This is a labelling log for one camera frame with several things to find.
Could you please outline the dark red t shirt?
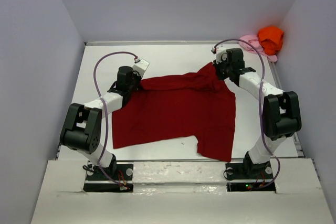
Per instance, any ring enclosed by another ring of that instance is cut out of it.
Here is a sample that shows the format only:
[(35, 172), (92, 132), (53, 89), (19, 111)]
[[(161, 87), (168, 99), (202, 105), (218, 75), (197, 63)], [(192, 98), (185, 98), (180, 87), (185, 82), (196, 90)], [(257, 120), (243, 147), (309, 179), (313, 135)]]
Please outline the dark red t shirt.
[(113, 147), (194, 136), (197, 153), (232, 160), (236, 97), (212, 63), (198, 72), (144, 79), (112, 114)]

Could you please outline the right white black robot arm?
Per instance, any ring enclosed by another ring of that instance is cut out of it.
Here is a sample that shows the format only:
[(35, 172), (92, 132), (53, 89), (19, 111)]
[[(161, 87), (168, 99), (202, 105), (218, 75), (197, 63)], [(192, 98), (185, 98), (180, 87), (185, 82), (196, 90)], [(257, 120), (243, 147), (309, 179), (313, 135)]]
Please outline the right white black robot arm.
[(227, 180), (255, 179), (259, 175), (272, 179), (270, 160), (275, 150), (302, 127), (298, 95), (273, 86), (255, 69), (246, 67), (240, 48), (217, 46), (212, 52), (219, 80), (229, 79), (257, 99), (261, 130), (260, 138), (241, 163), (226, 164), (224, 176)]

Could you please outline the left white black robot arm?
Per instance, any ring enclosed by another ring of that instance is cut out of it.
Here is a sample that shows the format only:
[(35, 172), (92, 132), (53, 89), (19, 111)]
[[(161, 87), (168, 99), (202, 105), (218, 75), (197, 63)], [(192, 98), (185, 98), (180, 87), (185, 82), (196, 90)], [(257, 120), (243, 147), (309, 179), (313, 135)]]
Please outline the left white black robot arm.
[(104, 179), (111, 179), (117, 171), (114, 154), (101, 144), (101, 124), (108, 115), (117, 111), (130, 101), (132, 93), (138, 88), (148, 64), (141, 67), (122, 66), (118, 69), (117, 80), (104, 95), (85, 104), (73, 103), (69, 106), (60, 134), (60, 143), (85, 156)]

